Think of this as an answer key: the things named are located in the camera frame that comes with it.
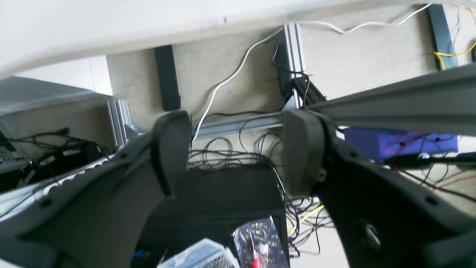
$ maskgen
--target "black cable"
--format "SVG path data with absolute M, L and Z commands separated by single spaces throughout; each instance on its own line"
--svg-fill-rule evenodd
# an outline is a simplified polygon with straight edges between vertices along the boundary
M 319 215 L 321 214 L 321 212 L 323 211 L 324 209 L 321 209 L 318 213 L 317 213 L 317 216 L 316 216 L 316 225 L 317 225 L 317 220 L 319 219 Z M 315 233 L 316 233 L 316 240 L 317 240 L 317 247 L 319 248 L 319 254 L 321 254 L 321 244 L 319 243 L 319 237 L 317 236 L 317 228 L 315 230 Z
M 261 118 L 265 118 L 265 117 L 275 117 L 275 118 L 280 118 L 281 115 L 264 115 L 264 116 L 260 116 L 260 117 L 255 117 L 255 118 L 250 118 L 248 120 L 246 120 L 240 127 L 239 131 L 238 131 L 238 140 L 239 140 L 239 143 L 241 145 L 241 147 L 246 151 L 248 152 L 248 150 L 245 148 L 245 146 L 243 145 L 243 142 L 241 141 L 241 132 L 243 131 L 243 128 L 245 127 L 245 125 L 247 125 L 249 122 L 253 121 L 253 120 L 256 120 L 256 119 L 261 119 Z
M 212 116 L 236 116 L 236 115 L 242 115 L 242 114 L 248 114 L 248 113 L 254 113 L 254 114 L 267 114 L 267 113 L 275 113 L 279 111 L 272 111 L 272 112 L 263 112 L 263 111 L 244 111 L 244 112 L 238 112 L 238 113 L 210 113 L 207 116 L 205 116 L 205 119 L 212 117 Z
M 441 192 L 444 192 L 444 193 L 447 193 L 447 194 L 459 196 L 459 197 L 461 197 L 461 198 L 464 198 L 464 199 L 466 199 L 466 200 L 469 200 L 469 201 L 471 201 L 471 202 L 476 203 L 476 198 L 474 198 L 474 197 L 467 196 L 467 195 L 462 194 L 462 193 L 460 193 L 460 192 L 455 192 L 455 191 L 452 191 L 452 190 L 440 188 L 440 187 L 435 186 L 435 185 L 433 185 L 433 184 L 431 184 L 431 183 L 425 182 L 423 179 L 421 179 L 421 178 L 419 178 L 419 177 L 417 177 L 417 176 L 415 176 L 415 175 L 413 175 L 413 174 L 411 174 L 411 173 L 408 173 L 407 171 L 400 170 L 400 172 L 402 172 L 402 173 L 404 173 L 404 174 L 406 174 L 406 175 L 408 175 L 408 176 L 414 178 L 414 179 L 417 180 L 417 181 L 423 182 L 423 184 L 425 184 L 426 186 L 429 186 L 429 187 L 432 188 L 432 189 L 435 189 L 435 190 L 438 190 L 438 191 L 441 191 Z

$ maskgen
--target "tangled wires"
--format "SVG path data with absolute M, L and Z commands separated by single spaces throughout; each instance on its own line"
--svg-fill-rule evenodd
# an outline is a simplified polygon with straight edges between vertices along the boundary
M 291 258 L 298 258 L 301 253 L 320 254 L 321 246 L 317 230 L 319 228 L 334 228 L 327 213 L 320 216 L 323 211 L 323 205 L 312 197 L 295 198 L 286 203 L 286 218 L 293 226 L 288 233 L 289 256 Z M 318 252 L 299 250 L 298 247 L 304 245 L 313 234 L 316 236 Z
M 224 142 L 227 149 L 211 150 L 211 145 L 219 141 Z M 269 145 L 268 156 L 264 155 L 265 142 Z M 240 144 L 243 147 L 244 152 L 234 150 L 233 144 L 229 139 L 217 137 L 210 140 L 203 149 L 190 151 L 188 168 L 205 172 L 213 172 L 223 168 L 235 166 L 270 166 L 275 172 L 277 186 L 282 193 L 282 198 L 286 208 L 287 221 L 292 225 L 292 229 L 288 235 L 290 257 L 298 258 L 301 256 L 301 252 L 317 255 L 320 253 L 320 244 L 317 230 L 319 228 L 333 228 L 333 224 L 326 213 L 324 216 L 321 216 L 323 211 L 322 204 L 320 204 L 316 199 L 311 197 L 305 199 L 291 199 L 286 194 L 283 181 L 276 170 L 276 168 L 280 167 L 281 165 L 276 165 L 273 163 L 273 161 L 271 161 L 271 157 L 276 151 L 277 146 L 282 144 L 282 142 L 282 137 L 277 133 L 270 132 L 263 134 L 254 142 L 257 151 L 254 153 L 249 152 L 244 147 L 244 144 L 241 143 L 241 139 Z M 315 253 L 298 249 L 304 245 L 313 236 L 313 234 L 316 236 L 318 252 Z

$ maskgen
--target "black metal bar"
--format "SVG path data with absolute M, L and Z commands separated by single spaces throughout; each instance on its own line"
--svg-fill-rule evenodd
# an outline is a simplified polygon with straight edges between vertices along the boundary
M 316 86 L 307 77 L 298 77 L 293 80 L 294 88 L 299 96 L 304 99 L 304 104 L 314 104 L 326 101 L 326 97 L 316 88 Z
M 429 6 L 428 20 L 430 22 L 431 36 L 433 38 L 435 51 L 448 54 L 455 53 L 443 6 L 437 4 Z M 442 59 L 446 69 L 458 66 L 455 57 L 442 57 Z M 441 66 L 441 63 L 438 60 L 436 60 L 436 63 L 440 70 L 443 70 L 443 66 Z
M 180 94 L 172 45 L 154 48 L 164 111 L 180 109 Z

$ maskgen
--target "black bracket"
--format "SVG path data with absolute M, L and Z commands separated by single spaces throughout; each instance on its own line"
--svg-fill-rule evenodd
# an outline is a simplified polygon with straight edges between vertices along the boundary
M 164 111 L 180 109 L 180 94 L 172 45 L 154 48 Z

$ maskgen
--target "black wire bundle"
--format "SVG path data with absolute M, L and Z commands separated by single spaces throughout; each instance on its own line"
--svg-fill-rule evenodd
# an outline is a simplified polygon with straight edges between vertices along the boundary
M 320 202 L 315 202 L 314 199 L 311 197 L 307 199 L 295 198 L 291 200 L 291 202 L 296 202 L 296 201 L 299 201 L 299 204 L 295 204 L 295 206 L 297 206 L 296 215 L 298 218 L 299 216 L 305 216 L 306 214 L 308 214 L 309 212 L 313 211 L 314 209 L 318 208 L 321 205 Z M 333 225 L 331 225 L 332 220 L 330 220 L 329 216 L 320 217 L 320 214 L 322 213 L 323 210 L 324 209 L 321 209 L 318 212 L 317 216 L 309 216 L 305 221 L 302 222 L 302 225 L 299 228 L 296 228 L 295 234 L 292 234 L 290 237 L 288 237 L 288 245 L 289 245 L 289 251 L 290 251 L 289 256 L 291 258 L 299 258 L 301 256 L 301 253 L 307 253 L 312 255 L 320 254 L 321 246 L 319 243 L 319 236 L 317 234 L 317 230 L 319 228 L 334 228 Z M 294 216 L 294 213 L 291 211 L 289 206 L 286 207 L 286 213 L 287 213 L 287 219 L 291 222 L 292 226 L 294 227 L 295 225 L 293 222 L 293 218 L 290 217 L 290 216 Z M 299 229 L 304 226 L 307 226 L 310 228 L 300 232 Z M 299 250 L 298 247 L 304 245 L 311 238 L 313 233 L 316 236 L 318 252 Z
M 270 147 L 270 156 L 269 158 L 263 155 L 263 147 L 265 139 L 267 137 L 276 137 L 278 141 L 271 145 Z M 217 141 L 224 141 L 228 145 L 227 150 L 211 150 L 210 146 Z M 217 137 L 210 140 L 203 149 L 191 150 L 190 156 L 188 159 L 189 169 L 200 170 L 204 172 L 214 172 L 223 168 L 234 167 L 234 166 L 251 166 L 251 165 L 268 165 L 274 169 L 276 172 L 277 185 L 282 193 L 282 198 L 285 203 L 286 208 L 286 218 L 291 222 L 292 226 L 296 226 L 295 235 L 288 239 L 288 247 L 290 251 L 295 251 L 294 254 L 290 254 L 292 258 L 298 258 L 301 256 L 298 246 L 303 245 L 313 234 L 316 232 L 317 238 L 317 229 L 320 227 L 330 227 L 327 223 L 323 223 L 323 220 L 328 219 L 328 217 L 309 217 L 308 220 L 303 222 L 303 225 L 311 226 L 310 230 L 306 230 L 304 233 L 300 233 L 301 226 L 299 223 L 299 216 L 309 213 L 312 209 L 315 209 L 319 203 L 315 203 L 313 199 L 309 199 L 309 204 L 307 206 L 301 207 L 304 203 L 304 199 L 290 199 L 286 194 L 283 186 L 283 182 L 278 176 L 276 167 L 279 165 L 274 164 L 270 158 L 273 154 L 273 151 L 277 145 L 281 144 L 283 139 L 277 133 L 266 133 L 261 135 L 255 141 L 255 147 L 257 147 L 258 152 L 249 152 L 244 148 L 243 143 L 241 146 L 245 149 L 245 152 L 233 150 L 233 145 L 231 141 L 224 137 Z M 201 156 L 201 160 L 194 160 L 194 158 Z
M 65 138 L 65 142 L 63 145 L 54 145 L 54 144 L 48 144 L 48 143 L 44 143 L 44 142 L 39 142 L 37 140 L 37 138 L 39 137 L 44 137 L 44 136 L 60 136 L 60 137 L 64 137 Z M 31 136 L 27 136 L 27 137 L 23 137 L 23 138 L 19 138 L 19 139 L 10 139 L 10 138 L 6 138 L 8 141 L 7 142 L 3 142 L 3 143 L 0 143 L 0 145 L 4 145 L 4 144 L 8 144 L 10 142 L 18 142 L 18 143 L 28 143 L 28 144 L 34 144 L 38 147 L 41 147 L 41 148 L 45 148 L 46 149 L 46 152 L 44 155 L 46 155 L 50 150 L 60 150 L 62 148 L 65 148 L 67 146 L 70 146 L 70 145 L 73 145 L 73 144 L 77 144 L 77 143 L 94 143 L 98 149 L 104 154 L 104 156 L 106 158 L 109 159 L 109 149 L 106 147 L 106 146 L 100 146 L 99 144 L 95 143 L 95 142 L 92 142 L 92 141 L 88 141 L 88 140 L 84 140 L 84 139 L 80 139 L 80 138 L 76 138 L 76 137 L 72 137 L 72 136 L 69 136 L 69 128 L 62 128 L 58 131 L 54 131 L 54 132 L 44 132 L 44 133 L 38 133 L 38 134 L 35 134 L 35 135 L 31 135 Z M 47 161 L 47 166 L 48 166 L 48 169 L 51 173 L 51 177 L 53 178 L 53 180 L 59 184 L 59 182 L 57 181 L 56 179 L 56 176 L 53 174 L 51 168 L 50 168 L 50 165 L 49 165 L 49 162 Z M 35 194 L 41 190 L 43 190 L 45 187 L 47 187 L 48 184 L 45 184 L 45 185 L 41 185 L 41 186 L 38 186 L 36 187 L 35 189 L 33 189 L 32 193 L 27 195 L 24 199 L 22 199 L 21 201 L 19 201 L 17 204 L 15 204 L 14 206 L 12 206 L 11 208 L 9 208 L 7 211 L 5 211 L 4 213 L 2 213 L 0 215 L 0 219 L 2 217 L 4 217 L 5 215 L 7 215 L 8 213 L 12 212 L 14 209 L 16 209 L 17 207 L 19 207 L 21 204 L 25 203 L 30 197 L 32 196 L 35 196 Z

